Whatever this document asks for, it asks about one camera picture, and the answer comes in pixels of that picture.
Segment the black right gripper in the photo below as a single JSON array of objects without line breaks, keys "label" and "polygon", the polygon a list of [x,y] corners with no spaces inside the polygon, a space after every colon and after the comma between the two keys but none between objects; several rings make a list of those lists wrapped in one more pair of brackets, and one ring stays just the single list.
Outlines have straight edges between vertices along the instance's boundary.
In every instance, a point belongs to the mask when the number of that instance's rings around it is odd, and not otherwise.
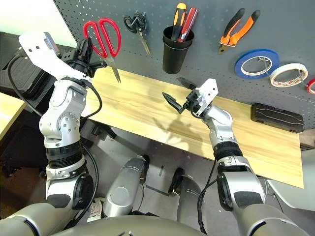
[{"label": "black right gripper", "polygon": [[195,90],[196,84],[194,84],[192,81],[183,77],[179,77],[177,79],[185,88],[192,90],[186,97],[185,103],[183,105],[180,105],[174,97],[172,97],[171,95],[165,92],[162,92],[164,99],[179,114],[181,114],[184,110],[188,110],[190,111],[192,116],[200,116],[202,114],[202,112],[199,112],[199,109],[201,108],[201,106],[199,105],[201,101],[201,97],[197,95],[197,92]]}]

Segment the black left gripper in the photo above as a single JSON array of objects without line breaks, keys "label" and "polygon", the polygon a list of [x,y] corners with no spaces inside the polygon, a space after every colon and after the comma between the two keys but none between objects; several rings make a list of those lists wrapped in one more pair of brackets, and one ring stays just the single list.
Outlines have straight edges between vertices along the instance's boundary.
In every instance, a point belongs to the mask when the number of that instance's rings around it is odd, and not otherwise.
[{"label": "black left gripper", "polygon": [[[91,60],[93,54],[93,43],[92,40],[87,38],[87,60]],[[86,40],[83,39],[78,42],[75,52],[75,58],[68,60],[67,64],[75,70],[78,70],[84,73],[86,76],[94,76],[97,69],[106,68],[106,61],[94,62],[94,63],[85,63],[82,60],[85,60],[86,57]]]}]

